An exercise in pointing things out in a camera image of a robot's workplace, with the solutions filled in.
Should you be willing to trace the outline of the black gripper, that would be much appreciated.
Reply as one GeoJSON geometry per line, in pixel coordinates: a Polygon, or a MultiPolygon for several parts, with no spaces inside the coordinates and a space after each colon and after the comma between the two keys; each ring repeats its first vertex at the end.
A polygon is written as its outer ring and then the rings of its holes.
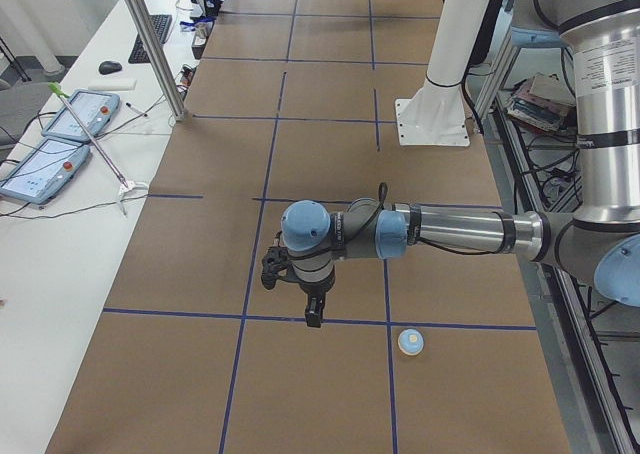
{"type": "Polygon", "coordinates": [[[308,298],[305,308],[306,325],[311,328],[320,328],[323,323],[323,300],[333,288],[334,280],[325,279],[315,283],[301,282],[299,286],[308,298]]]}

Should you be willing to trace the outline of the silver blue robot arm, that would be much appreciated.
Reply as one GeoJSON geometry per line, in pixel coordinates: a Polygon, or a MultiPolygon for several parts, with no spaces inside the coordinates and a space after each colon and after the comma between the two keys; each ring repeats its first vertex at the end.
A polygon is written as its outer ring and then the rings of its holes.
{"type": "Polygon", "coordinates": [[[515,0],[515,42],[532,35],[573,55],[582,203],[570,214],[446,209],[361,198],[330,213],[304,200],[283,213],[261,281],[297,284],[305,319],[322,323],[342,259],[402,256],[426,244],[457,254],[522,255],[602,296],[639,302],[639,0],[515,0]]]}

